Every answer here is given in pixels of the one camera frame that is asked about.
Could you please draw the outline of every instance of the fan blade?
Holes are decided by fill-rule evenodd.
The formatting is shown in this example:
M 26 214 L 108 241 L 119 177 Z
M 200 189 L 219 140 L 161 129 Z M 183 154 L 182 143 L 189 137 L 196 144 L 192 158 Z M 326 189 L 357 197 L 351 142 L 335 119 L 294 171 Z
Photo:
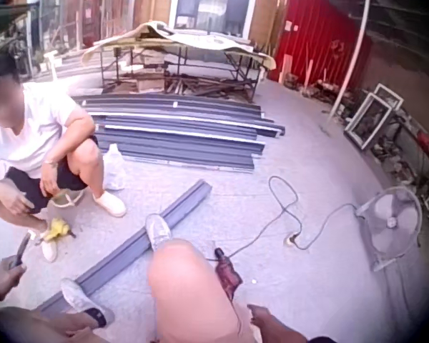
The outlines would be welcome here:
M 384 229 L 378 234 L 372 235 L 372 244 L 379 252 L 387 252 L 394 240 L 394 231 Z
M 393 216 L 394 195 L 386 194 L 380 197 L 373 205 L 375 216 L 384 220 L 388 220 Z
M 418 228 L 418 212 L 414 205 L 404 208 L 397 218 L 399 231 L 411 235 Z
M 415 199 L 411 196 L 410 192 L 407 189 L 398 189 L 394 193 L 394 199 L 393 199 L 393 215 L 392 217 L 397 218 L 399 213 L 403 211 L 404 209 L 412 206 L 415 206 Z

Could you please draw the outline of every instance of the person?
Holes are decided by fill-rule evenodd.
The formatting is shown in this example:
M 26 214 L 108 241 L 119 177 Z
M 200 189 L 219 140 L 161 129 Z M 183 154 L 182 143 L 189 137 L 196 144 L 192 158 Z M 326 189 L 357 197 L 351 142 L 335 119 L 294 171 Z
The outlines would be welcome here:
M 90 115 L 54 84 L 20 84 L 13 57 L 0 53 L 0 161 L 8 167 L 0 181 L 0 218 L 42 238 L 50 224 L 34 215 L 61 189 L 86 187 L 98 205 L 123 216 L 124 203 L 103 189 L 94 130 Z M 55 241 L 41 247 L 53 262 Z
M 148 216 L 146 229 L 154 250 L 148 282 L 155 302 L 160 343 L 254 343 L 250 316 L 232 303 L 215 270 L 192 244 L 172 239 L 170 229 L 159 215 Z M 19 283 L 25 272 L 11 270 L 9 259 L 0 263 L 0 300 Z M 25 309 L 0 309 L 0 337 L 11 343 L 105 343 L 93 329 L 114 320 L 109 309 L 94 303 L 82 288 L 69 279 L 61 282 L 65 300 L 77 310 L 48 320 Z M 260 329 L 263 343 L 304 343 L 307 339 L 286 327 L 265 307 L 248 305 L 251 324 Z M 314 343 L 333 342 L 318 338 Z

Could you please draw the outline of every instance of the hand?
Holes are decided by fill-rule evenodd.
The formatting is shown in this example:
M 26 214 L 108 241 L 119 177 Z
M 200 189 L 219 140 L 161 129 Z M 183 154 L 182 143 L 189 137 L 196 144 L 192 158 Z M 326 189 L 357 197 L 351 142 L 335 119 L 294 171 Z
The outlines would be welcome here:
M 20 266 L 9 269 L 10 263 L 14 261 L 16 256 L 7 257 L 0 261 L 0 301 L 5 299 L 5 296 L 19 284 L 19 280 L 26 271 L 26 266 Z
M 256 327 L 263 327 L 266 321 L 272 316 L 267 307 L 252 304 L 248 304 L 247 307 L 251 310 L 252 313 L 251 324 L 255 325 Z
M 57 163 L 44 162 L 41 166 L 40 189 L 45 197 L 60 192 L 57 186 Z
M 25 194 L 17 189 L 12 182 L 0 181 L 0 202 L 12 214 L 25 214 L 34 205 L 25 197 Z

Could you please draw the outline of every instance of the shoe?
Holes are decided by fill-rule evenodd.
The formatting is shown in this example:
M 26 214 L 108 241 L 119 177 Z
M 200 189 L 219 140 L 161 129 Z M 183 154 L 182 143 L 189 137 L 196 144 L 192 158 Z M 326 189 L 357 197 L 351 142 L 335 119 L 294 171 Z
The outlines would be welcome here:
M 163 242 L 172 239 L 172 233 L 168 224 L 158 214 L 150 214 L 146 218 L 145 227 L 153 250 L 156 250 Z
M 99 327 L 107 327 L 114 322 L 113 311 L 93 302 L 75 281 L 67 278 L 62 279 L 60 287 L 65 301 L 77 312 L 86 312 L 93 317 L 99 323 Z
M 123 217 L 126 214 L 126 205 L 115 195 L 105 191 L 100 198 L 94 198 L 94 201 L 106 209 L 113 217 Z
M 49 262 L 52 263 L 57 258 L 57 243 L 55 241 L 45 242 L 43 238 L 49 233 L 49 229 L 47 229 L 42 234 L 37 234 L 33 230 L 29 230 L 30 233 L 30 239 L 33 241 L 35 239 L 38 239 L 41 241 L 41 250 L 43 251 L 44 258 Z
M 54 240 L 51 240 L 49 242 L 45 242 L 43 238 L 49 233 L 49 230 L 46 230 L 42 234 L 40 234 L 40 238 L 42 239 L 41 242 L 41 250 L 43 251 L 44 258 L 49 262 L 52 263 L 57 258 L 57 242 Z

